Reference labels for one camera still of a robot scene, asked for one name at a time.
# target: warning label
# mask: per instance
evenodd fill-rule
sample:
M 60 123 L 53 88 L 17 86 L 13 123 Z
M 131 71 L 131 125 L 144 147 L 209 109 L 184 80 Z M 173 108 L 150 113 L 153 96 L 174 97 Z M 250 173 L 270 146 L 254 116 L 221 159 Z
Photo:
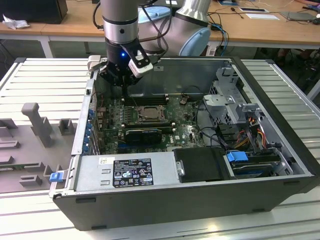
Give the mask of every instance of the warning label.
M 113 162 L 115 188 L 148 186 L 154 184 L 151 159 L 115 160 Z

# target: black cable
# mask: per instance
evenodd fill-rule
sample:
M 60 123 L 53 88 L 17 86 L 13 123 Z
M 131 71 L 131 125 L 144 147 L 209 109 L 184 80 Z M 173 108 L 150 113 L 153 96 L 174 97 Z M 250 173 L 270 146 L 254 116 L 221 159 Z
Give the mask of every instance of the black cable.
M 100 7 L 100 4 L 101 4 L 100 1 L 96 4 L 96 6 L 95 6 L 95 8 L 93 10 L 93 15 L 92 15 L 92 22 L 93 22 L 93 24 L 95 25 L 95 27 L 97 29 L 103 29 L 104 28 L 103 25 L 98 25 L 97 22 L 96 22 L 96 13 L 97 13 L 98 8 Z
M 232 12 L 235 12 L 236 14 L 238 14 L 241 19 L 245 19 L 243 16 L 241 16 L 241 14 L 239 12 L 236 11 L 236 9 L 234 7 L 231 7 L 230 9 Z
M 185 94 L 185 91 L 189 88 L 196 88 L 198 89 L 203 95 L 205 95 L 205 93 L 196 85 L 188 85 L 186 86 L 184 89 L 182 89 L 181 94 Z
M 224 30 L 224 27 L 222 26 L 222 21 L 221 21 L 221 17 L 219 15 L 219 13 L 217 12 L 211 12 L 211 13 L 208 13 L 207 15 L 210 17 L 210 19 L 212 20 L 212 22 L 215 24 L 215 21 L 213 20 L 213 18 L 211 17 L 212 14 L 217 14 L 218 17 L 219 17 L 219 24 L 221 26 L 221 29 Z M 222 35 L 222 40 L 220 42 L 220 44 L 218 45 L 217 49 L 220 49 L 220 47 L 222 46 L 222 43 L 224 42 L 225 40 L 225 35 L 223 33 L 223 31 L 220 31 L 221 32 L 221 35 Z
M 153 37 L 147 37 L 147 38 L 139 39 L 139 42 L 140 42 L 140 43 L 157 40 L 157 39 L 163 38 L 165 35 L 167 35 L 167 33 L 169 32 L 170 27 L 171 27 L 171 23 L 172 23 L 172 13 L 173 13 L 172 0 L 169 0 L 169 1 L 170 1 L 170 19 L 169 19 L 169 24 L 168 24 L 168 27 L 167 27 L 166 31 L 165 31 L 164 33 L 162 33 L 162 34 L 160 33 L 160 35 L 158 35 L 158 36 L 153 36 Z
M 0 45 L 4 48 L 4 50 L 10 55 L 10 57 L 13 60 L 16 60 L 16 58 L 11 54 L 11 52 L 9 52 L 9 50 L 5 47 L 5 45 L 0 41 Z
M 202 103 L 204 104 L 205 109 L 206 109 L 206 111 L 209 113 L 210 117 L 213 119 L 211 113 L 208 111 L 208 108 L 207 108 L 206 104 L 204 103 L 204 100 L 201 100 L 201 101 L 199 102 L 199 104 L 198 104 L 198 107 L 197 107 L 196 113 L 195 113 L 195 126 L 196 126 L 196 128 L 197 128 L 204 136 L 206 136 L 206 137 L 209 138 L 210 140 L 214 140 L 214 141 L 216 141 L 217 143 L 220 144 L 220 142 L 219 142 L 217 139 L 215 139 L 215 138 L 211 137 L 210 135 L 206 134 L 205 132 L 203 132 L 203 129 L 210 128 L 210 129 L 212 129 L 212 130 L 215 130 L 215 129 L 216 129 L 215 127 L 213 127 L 213 126 L 212 126 L 212 127 L 204 127 L 204 128 L 201 128 L 201 129 L 200 129 L 200 127 L 199 127 L 199 125 L 198 125 L 198 113 L 199 113 L 199 109 L 200 109 L 200 106 L 201 106 Z
M 146 17 L 149 19 L 149 21 L 151 22 L 151 24 L 153 25 L 154 29 L 158 32 L 159 35 L 161 35 L 160 30 L 157 28 L 156 24 L 154 23 L 154 21 L 151 19 L 151 17 L 149 16 L 149 14 L 146 11 L 146 8 L 144 6 L 142 6 L 142 10 L 144 12 L 144 14 L 146 15 Z M 166 39 L 164 37 L 162 37 L 162 40 L 164 42 L 165 45 L 165 50 L 164 52 L 159 56 L 159 59 L 162 58 L 169 50 L 169 45 L 166 41 Z
M 139 6 L 140 6 L 140 7 L 149 6 L 149 5 L 154 4 L 156 1 L 158 1 L 158 0 L 152 0 L 152 1 L 147 2 L 147 3 L 139 4 Z
M 279 14 L 280 12 L 279 11 L 270 11 L 270 12 L 260 12 L 260 14 Z M 211 12 L 208 12 L 208 14 L 227 14 L 227 15 L 231 15 L 231 14 L 248 14 L 248 12 L 231 12 L 231 13 L 228 13 L 228 12 L 215 12 L 215 11 L 211 11 Z

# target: blue latch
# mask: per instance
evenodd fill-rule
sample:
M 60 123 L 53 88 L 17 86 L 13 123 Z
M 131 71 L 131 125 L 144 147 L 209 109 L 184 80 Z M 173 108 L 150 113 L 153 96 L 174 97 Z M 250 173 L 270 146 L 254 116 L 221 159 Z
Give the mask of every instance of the blue latch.
M 54 173 L 51 173 L 50 175 L 50 182 L 51 183 L 55 183 L 55 182 L 63 182 L 63 172 L 54 172 Z
M 92 124 L 91 123 L 87 123 L 85 126 L 87 129 L 92 129 Z
M 227 155 L 229 162 L 248 161 L 247 154 L 244 151 L 231 151 Z

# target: gray robot arm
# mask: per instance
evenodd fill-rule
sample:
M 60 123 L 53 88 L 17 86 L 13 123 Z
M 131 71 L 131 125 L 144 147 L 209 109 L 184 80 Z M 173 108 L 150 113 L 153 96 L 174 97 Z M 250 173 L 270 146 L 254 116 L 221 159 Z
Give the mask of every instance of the gray robot arm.
M 108 61 L 100 75 L 110 84 L 122 87 L 124 94 L 127 86 L 136 84 L 153 69 L 147 54 L 161 53 L 165 49 L 161 38 L 142 43 L 139 41 L 159 34 L 150 21 L 138 25 L 138 6 L 145 2 L 147 1 L 101 0 Z M 184 1 L 183 7 L 172 17 L 171 27 L 164 36 L 168 43 L 167 55 L 200 55 L 210 36 L 207 28 L 210 2 L 211 0 Z M 169 14 L 153 21 L 161 33 L 167 30 L 169 24 L 170 11 L 167 13 Z

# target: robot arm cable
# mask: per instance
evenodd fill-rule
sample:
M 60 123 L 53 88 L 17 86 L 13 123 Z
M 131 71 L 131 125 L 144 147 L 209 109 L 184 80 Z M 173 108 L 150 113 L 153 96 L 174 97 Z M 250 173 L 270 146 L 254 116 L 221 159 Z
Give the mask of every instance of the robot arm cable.
M 146 12 L 146 10 L 144 9 L 144 6 L 141 6 L 142 7 L 142 10 L 144 11 L 144 14 L 147 16 L 147 18 L 149 19 L 149 21 L 151 21 L 152 25 L 155 27 L 155 29 L 157 30 L 157 32 L 159 33 L 158 36 L 153 36 L 153 37 L 147 37 L 147 38 L 143 38 L 143 39 L 139 39 L 139 42 L 140 43 L 144 43 L 144 42 L 149 42 L 149 41 L 153 41 L 153 40 L 157 40 L 157 39 L 160 39 L 160 38 L 163 38 L 170 30 L 170 27 L 171 27 L 171 22 L 172 22 L 172 0 L 169 0 L 170 1 L 170 20 L 169 20 L 169 24 L 168 24 L 168 27 L 166 29 L 166 31 L 164 33 L 161 33 L 158 28 L 155 26 L 154 22 L 151 20 L 150 16 L 148 15 L 148 13 Z
M 95 8 L 94 8 L 94 11 L 93 11 L 93 15 L 92 15 L 92 22 L 94 24 L 94 26 L 97 28 L 97 29 L 104 29 L 104 26 L 103 25 L 98 25 L 97 22 L 96 22 L 96 13 L 97 13 L 97 10 L 98 8 L 100 7 L 101 3 L 100 1 L 96 4 Z
M 146 17 L 147 17 L 147 18 L 149 19 L 149 21 L 151 22 L 151 24 L 153 25 L 154 29 L 158 32 L 159 36 L 161 36 L 162 34 L 161 34 L 160 30 L 157 28 L 156 24 L 155 24 L 154 21 L 151 19 L 151 17 L 150 17 L 149 14 L 147 13 L 147 11 L 146 11 L 146 9 L 145 9 L 144 6 L 142 6 L 142 10 L 143 10 L 144 14 L 146 15 Z M 169 46 L 168 46 L 168 43 L 167 43 L 166 39 L 165 39 L 164 37 L 162 37 L 162 40 L 163 40 L 163 42 L 164 42 L 164 44 L 165 44 L 165 50 L 164 50 L 164 52 L 159 56 L 159 59 L 162 58 L 162 57 L 167 53 L 167 51 L 169 50 Z

